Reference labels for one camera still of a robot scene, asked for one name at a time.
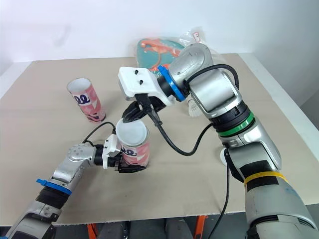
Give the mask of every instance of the orange table leg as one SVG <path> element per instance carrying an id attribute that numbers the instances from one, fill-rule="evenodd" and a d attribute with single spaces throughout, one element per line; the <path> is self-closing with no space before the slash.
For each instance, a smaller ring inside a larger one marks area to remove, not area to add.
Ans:
<path id="1" fill-rule="evenodd" d="M 208 216 L 197 216 L 194 239 L 201 239 L 203 236 L 205 220 Z"/>
<path id="2" fill-rule="evenodd" d="M 87 224 L 86 227 L 88 228 L 89 239 L 96 239 L 97 230 L 95 223 Z"/>

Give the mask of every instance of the red and white cup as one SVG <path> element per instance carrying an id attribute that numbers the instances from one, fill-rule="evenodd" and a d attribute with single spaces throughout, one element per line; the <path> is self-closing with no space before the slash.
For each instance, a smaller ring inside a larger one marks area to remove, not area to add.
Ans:
<path id="1" fill-rule="evenodd" d="M 74 79 L 68 83 L 67 90 L 90 122 L 101 122 L 105 119 L 105 112 L 89 79 Z"/>
<path id="2" fill-rule="evenodd" d="M 149 130 L 141 120 L 116 124 L 116 135 L 122 147 L 122 157 L 127 164 L 146 167 L 149 163 Z"/>

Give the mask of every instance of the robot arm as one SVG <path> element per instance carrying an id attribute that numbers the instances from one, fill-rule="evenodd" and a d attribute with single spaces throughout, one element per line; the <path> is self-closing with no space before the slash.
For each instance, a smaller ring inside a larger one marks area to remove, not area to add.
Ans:
<path id="1" fill-rule="evenodd" d="M 160 66 L 158 79 L 147 69 L 121 67 L 121 88 L 127 99 L 136 99 L 123 113 L 124 122 L 149 115 L 160 129 L 157 112 L 191 94 L 218 133 L 232 175 L 245 185 L 248 238 L 318 238 L 301 198 L 279 173 L 275 144 L 219 68 L 230 69 L 235 80 L 237 74 L 230 66 L 212 65 L 209 49 L 197 43 L 183 49 L 169 69 Z"/>
<path id="2" fill-rule="evenodd" d="M 100 165 L 114 167 L 120 173 L 134 173 L 145 169 L 127 165 L 122 161 L 121 146 L 115 134 L 111 134 L 104 145 L 76 144 L 58 165 L 48 180 L 37 180 L 44 188 L 28 206 L 4 239 L 51 239 L 55 235 L 56 222 L 62 207 L 74 191 L 85 168 Z"/>

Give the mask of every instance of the black tape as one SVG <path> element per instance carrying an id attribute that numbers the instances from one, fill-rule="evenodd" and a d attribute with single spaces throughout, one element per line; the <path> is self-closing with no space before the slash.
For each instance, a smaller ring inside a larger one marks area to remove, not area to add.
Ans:
<path id="1" fill-rule="evenodd" d="M 265 185 L 274 185 L 274 184 L 277 184 L 277 185 L 279 184 L 275 176 L 265 176 L 265 177 L 255 178 L 247 183 L 247 192 L 257 187 L 261 187 Z"/>
<path id="2" fill-rule="evenodd" d="M 61 209 L 63 205 L 66 203 L 66 201 L 68 200 L 68 198 L 69 198 L 69 195 L 67 195 L 66 193 L 63 193 L 54 188 L 44 187 L 40 191 L 36 200 L 38 202 L 42 202 L 50 206 L 53 206 L 57 209 Z"/>
<path id="3" fill-rule="evenodd" d="M 94 164 L 98 166 L 103 165 L 103 159 L 102 159 L 102 153 L 103 153 L 103 145 L 97 144 L 95 145 L 96 147 L 96 152 L 95 152 L 95 157 L 94 157 Z"/>
<path id="4" fill-rule="evenodd" d="M 267 160 L 256 161 L 248 163 L 240 168 L 240 171 L 245 178 L 255 173 L 270 172 L 273 171 Z"/>

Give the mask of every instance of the yellow tape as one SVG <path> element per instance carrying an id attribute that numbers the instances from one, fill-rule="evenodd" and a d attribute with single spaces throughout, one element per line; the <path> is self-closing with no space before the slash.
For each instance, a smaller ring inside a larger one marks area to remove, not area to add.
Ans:
<path id="1" fill-rule="evenodd" d="M 250 175 L 248 178 L 246 178 L 244 180 L 244 187 L 246 187 L 247 183 L 250 182 L 253 179 L 261 178 L 261 177 L 267 177 L 267 176 L 279 177 L 279 178 L 284 179 L 286 182 L 288 182 L 287 179 L 284 177 L 284 175 L 282 175 L 281 173 L 278 173 L 278 172 L 261 172 L 261 173 L 255 173 L 253 175 Z"/>

